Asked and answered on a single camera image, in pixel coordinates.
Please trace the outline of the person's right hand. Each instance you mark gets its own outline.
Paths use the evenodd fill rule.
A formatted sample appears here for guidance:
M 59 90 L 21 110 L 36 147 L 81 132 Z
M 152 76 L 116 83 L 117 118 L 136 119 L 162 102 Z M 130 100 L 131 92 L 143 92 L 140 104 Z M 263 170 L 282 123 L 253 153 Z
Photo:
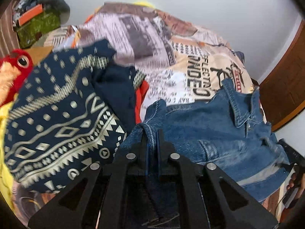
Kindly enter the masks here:
M 288 182 L 288 185 L 286 186 L 286 190 L 288 191 L 289 189 L 292 189 L 295 185 L 299 186 L 298 192 L 296 193 L 294 200 L 298 200 L 305 188 L 305 180 L 304 180 L 304 175 L 302 176 L 302 179 L 300 181 L 296 181 L 297 179 L 297 173 L 294 172 Z

